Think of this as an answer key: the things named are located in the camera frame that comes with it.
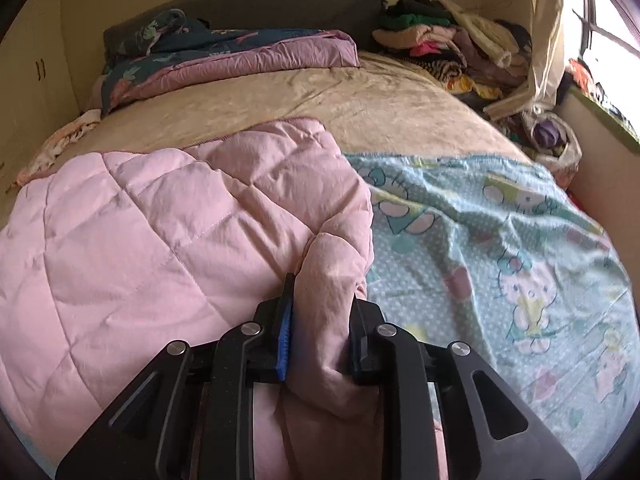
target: silver bolt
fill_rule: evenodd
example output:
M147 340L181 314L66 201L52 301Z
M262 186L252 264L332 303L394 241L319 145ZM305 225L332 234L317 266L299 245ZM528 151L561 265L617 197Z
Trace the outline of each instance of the silver bolt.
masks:
M398 329L393 325L389 325L389 323L379 325L376 330L378 330L378 333L384 337L393 337L398 333Z
M185 345L184 341L171 341L166 346L166 351L171 355L180 355L184 354L184 351L187 349L187 345Z
M253 321L251 321L249 323L245 323L244 325L242 325L242 328L240 330L244 335L256 335L260 333L260 330L262 330L262 327L257 323L254 323Z
M471 352L471 348L469 348L468 344L463 343L462 341L456 341L455 343L453 343L453 345L451 345L451 351L455 355L464 357L465 355L469 355L469 353Z

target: pink comforter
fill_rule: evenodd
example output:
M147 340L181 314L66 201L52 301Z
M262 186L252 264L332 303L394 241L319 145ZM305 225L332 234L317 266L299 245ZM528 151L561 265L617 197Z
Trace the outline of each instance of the pink comforter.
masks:
M257 478L379 478L377 389L340 373L371 219L315 120L78 156L0 232L0 403L57 463L167 342L220 338L296 272L287 384L255 391Z

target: white curtain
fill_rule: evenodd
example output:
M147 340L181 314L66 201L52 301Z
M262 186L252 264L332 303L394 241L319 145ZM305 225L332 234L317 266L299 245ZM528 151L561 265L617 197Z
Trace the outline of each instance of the white curtain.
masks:
M484 111L492 120L537 106L551 110L564 73L562 0L536 0L532 20L531 67L527 82Z

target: beige bed sheet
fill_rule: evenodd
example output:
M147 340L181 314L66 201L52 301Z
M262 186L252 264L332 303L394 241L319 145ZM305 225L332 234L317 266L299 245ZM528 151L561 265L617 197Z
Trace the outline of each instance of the beige bed sheet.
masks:
M424 70L360 53L362 67L257 74L183 88L105 117L54 168L89 152L183 148L291 117L324 123L343 153L529 159L494 127L449 96ZM17 191L0 198L5 224Z

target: windowsill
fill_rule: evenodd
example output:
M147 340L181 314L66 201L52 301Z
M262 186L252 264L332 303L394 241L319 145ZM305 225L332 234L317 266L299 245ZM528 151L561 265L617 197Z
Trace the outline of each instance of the windowsill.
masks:
M627 130L617 118L612 116L604 108L602 108L596 101L585 95L579 88L572 86L569 88L571 92L587 110L589 110L606 128L606 130L613 134L617 140L619 140L630 152L635 155L640 155L640 139L636 137L632 132Z

